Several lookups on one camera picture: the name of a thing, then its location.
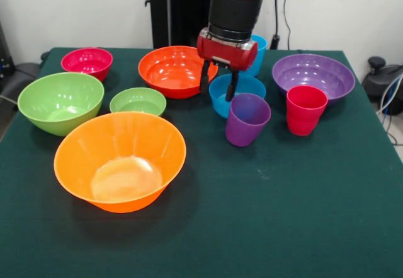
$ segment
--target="cup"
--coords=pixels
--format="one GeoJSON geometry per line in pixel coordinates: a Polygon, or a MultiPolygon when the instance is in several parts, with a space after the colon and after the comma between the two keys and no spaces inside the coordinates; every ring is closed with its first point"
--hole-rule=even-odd
{"type": "Polygon", "coordinates": [[[287,124],[290,132],[298,136],[311,134],[327,102],[326,94],[312,86],[296,86],[288,90],[287,124]]]}
{"type": "Polygon", "coordinates": [[[256,55],[252,66],[246,71],[239,71],[239,75],[247,75],[255,78],[258,76],[263,63],[264,53],[267,48],[267,40],[265,40],[264,37],[255,34],[252,35],[251,39],[258,43],[258,54],[256,55]]]}
{"type": "Polygon", "coordinates": [[[271,109],[260,96],[242,93],[231,101],[225,136],[238,147],[250,145],[269,122],[271,109]]]}

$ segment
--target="purple bowl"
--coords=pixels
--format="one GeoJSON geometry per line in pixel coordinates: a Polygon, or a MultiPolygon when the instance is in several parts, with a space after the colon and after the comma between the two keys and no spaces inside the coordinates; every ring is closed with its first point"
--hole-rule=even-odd
{"type": "Polygon", "coordinates": [[[345,97],[355,86],[355,76],[350,69],[334,59],[315,54],[295,54],[280,59],[273,67],[273,79],[284,95],[301,84],[316,87],[326,93],[329,105],[345,97]]]}

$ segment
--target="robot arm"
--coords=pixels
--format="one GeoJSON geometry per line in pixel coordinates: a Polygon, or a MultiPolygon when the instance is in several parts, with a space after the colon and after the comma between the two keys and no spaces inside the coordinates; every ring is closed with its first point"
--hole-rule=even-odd
{"type": "Polygon", "coordinates": [[[207,71],[211,62],[232,71],[227,100],[234,97],[239,71],[253,63],[258,45],[251,41],[262,0],[211,0],[208,26],[201,30],[197,50],[205,60],[200,90],[208,84],[207,71]]]}

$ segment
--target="purple cup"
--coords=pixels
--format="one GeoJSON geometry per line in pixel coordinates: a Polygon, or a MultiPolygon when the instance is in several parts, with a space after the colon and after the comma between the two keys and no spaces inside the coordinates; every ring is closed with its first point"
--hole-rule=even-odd
{"type": "Polygon", "coordinates": [[[231,101],[225,135],[238,147],[250,145],[269,122],[271,109],[260,96],[239,94],[231,101]]]}

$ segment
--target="white cable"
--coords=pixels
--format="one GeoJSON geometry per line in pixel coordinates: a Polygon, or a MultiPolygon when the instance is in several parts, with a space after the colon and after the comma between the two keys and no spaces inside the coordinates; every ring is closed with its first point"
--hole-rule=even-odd
{"type": "Polygon", "coordinates": [[[389,105],[390,103],[392,103],[393,99],[396,97],[396,94],[400,88],[400,84],[402,83],[403,80],[403,74],[397,76],[386,88],[386,90],[383,92],[382,95],[382,99],[380,100],[380,109],[379,111],[377,111],[377,114],[382,113],[382,111],[384,111],[389,105]],[[390,99],[388,100],[388,102],[386,103],[386,105],[383,105],[384,101],[385,101],[385,97],[389,91],[389,89],[391,89],[391,87],[397,82],[397,86],[395,87],[395,90],[392,94],[392,96],[390,97],[390,99]]]}
{"type": "Polygon", "coordinates": [[[4,96],[4,95],[0,95],[0,99],[6,100],[6,101],[8,101],[8,102],[10,102],[10,103],[13,103],[14,105],[18,106],[18,103],[17,103],[15,100],[12,100],[12,99],[10,99],[10,98],[4,96]]]}

